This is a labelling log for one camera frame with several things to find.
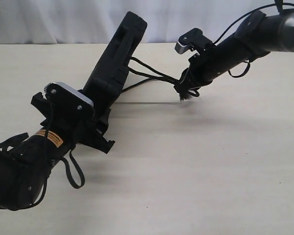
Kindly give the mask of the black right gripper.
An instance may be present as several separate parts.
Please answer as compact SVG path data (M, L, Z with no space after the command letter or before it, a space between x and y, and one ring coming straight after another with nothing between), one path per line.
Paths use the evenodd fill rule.
M179 80L180 88L191 90L211 84L215 79L211 68L214 57L214 52L203 52L189 58L189 66L183 71Z

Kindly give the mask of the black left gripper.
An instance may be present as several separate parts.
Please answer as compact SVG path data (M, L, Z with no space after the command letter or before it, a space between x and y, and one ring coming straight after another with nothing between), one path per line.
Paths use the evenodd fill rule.
M40 146L48 154L66 154L78 144L107 154L114 141L107 140L104 134L108 127L110 109L103 118L78 119L60 115L51 108L51 114L41 123Z

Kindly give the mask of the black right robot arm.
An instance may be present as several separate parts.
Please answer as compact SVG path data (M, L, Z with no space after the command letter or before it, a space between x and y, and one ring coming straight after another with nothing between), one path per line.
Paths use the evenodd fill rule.
M179 54L198 52L189 59L175 89L181 92L207 86L240 63L251 63L271 52L294 52L294 9L274 16L258 10L217 45L202 30L193 28L179 37L175 50Z

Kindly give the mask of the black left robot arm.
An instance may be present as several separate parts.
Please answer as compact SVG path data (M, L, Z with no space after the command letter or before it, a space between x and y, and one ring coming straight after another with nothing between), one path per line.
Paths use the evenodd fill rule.
M71 186L79 189L85 175L72 152L82 144L108 153L114 141L103 137L111 110L100 118L82 119L54 106L43 111L42 128L30 136L22 133L0 143L0 210L30 209L43 200L51 171L59 163Z

